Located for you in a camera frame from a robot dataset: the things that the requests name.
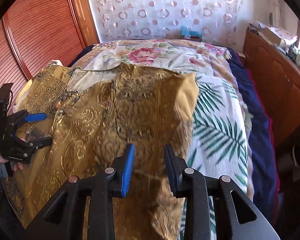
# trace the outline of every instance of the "black wire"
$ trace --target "black wire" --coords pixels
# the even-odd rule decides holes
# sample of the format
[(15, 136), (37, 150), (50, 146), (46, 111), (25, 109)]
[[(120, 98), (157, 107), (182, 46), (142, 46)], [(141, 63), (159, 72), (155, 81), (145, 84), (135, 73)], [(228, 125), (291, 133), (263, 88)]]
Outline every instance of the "black wire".
[(11, 101), (10, 101), (10, 104), (9, 104), (8, 109), (10, 108), (10, 106), (11, 106), (11, 104), (12, 104), (12, 99), (13, 99), (13, 92), (12, 92), (12, 90), (10, 90), (10, 93), (11, 93)]

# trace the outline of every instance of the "gold patterned cloth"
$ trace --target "gold patterned cloth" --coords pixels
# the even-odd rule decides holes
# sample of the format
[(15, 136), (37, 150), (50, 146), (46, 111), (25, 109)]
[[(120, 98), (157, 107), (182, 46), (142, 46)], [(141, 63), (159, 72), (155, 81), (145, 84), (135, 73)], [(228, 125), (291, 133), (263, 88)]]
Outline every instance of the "gold patterned cloth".
[(113, 199), (116, 239), (176, 239), (184, 200), (170, 192), (163, 147), (172, 144), (181, 157), (187, 152), (198, 97), (194, 74), (122, 63), (106, 71), (114, 79), (69, 91), (77, 71), (83, 70), (42, 69), (23, 101), (22, 109), (47, 119), (24, 125), (18, 136), (52, 136), (53, 143), (4, 183), (19, 220), (27, 227), (68, 177), (95, 175), (133, 143), (130, 190)]

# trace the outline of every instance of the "screw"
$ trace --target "screw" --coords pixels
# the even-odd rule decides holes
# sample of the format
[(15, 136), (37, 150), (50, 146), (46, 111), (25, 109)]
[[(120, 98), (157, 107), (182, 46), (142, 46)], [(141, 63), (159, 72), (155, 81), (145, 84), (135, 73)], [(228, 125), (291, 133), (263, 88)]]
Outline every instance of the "screw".
[(107, 173), (107, 174), (111, 174), (113, 172), (114, 172), (114, 168), (109, 167), (109, 168), (105, 169), (105, 173)]
[(68, 181), (70, 182), (70, 183), (74, 183), (74, 182), (76, 182), (78, 180), (78, 177), (77, 176), (71, 176), (69, 179), (68, 179)]
[(221, 179), (222, 179), (223, 182), (230, 182), (231, 181), (230, 177), (227, 176), (227, 175), (222, 176)]
[(194, 170), (192, 168), (185, 168), (185, 173), (186, 174), (193, 174)]

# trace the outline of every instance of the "wooden wardrobe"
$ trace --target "wooden wardrobe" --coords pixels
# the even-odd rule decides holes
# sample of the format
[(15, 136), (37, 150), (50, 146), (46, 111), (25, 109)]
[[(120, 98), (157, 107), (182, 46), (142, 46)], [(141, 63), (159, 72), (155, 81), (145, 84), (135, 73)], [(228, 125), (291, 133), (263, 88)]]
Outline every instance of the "wooden wardrobe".
[(0, 21), (0, 87), (14, 83), (14, 102), (47, 63), (66, 66), (85, 47), (71, 0), (16, 0)]
[(300, 69), (258, 34), (247, 30), (243, 52), (266, 113), (276, 153), (300, 142)]

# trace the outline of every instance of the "white curtain with circle pattern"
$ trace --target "white curtain with circle pattern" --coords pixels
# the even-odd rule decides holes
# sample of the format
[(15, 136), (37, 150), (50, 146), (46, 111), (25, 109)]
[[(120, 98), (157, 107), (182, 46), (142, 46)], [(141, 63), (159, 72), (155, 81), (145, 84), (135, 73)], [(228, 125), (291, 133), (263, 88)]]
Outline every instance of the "white curtain with circle pattern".
[(101, 42), (177, 39), (182, 25), (205, 41), (235, 47), (243, 0), (89, 0)]

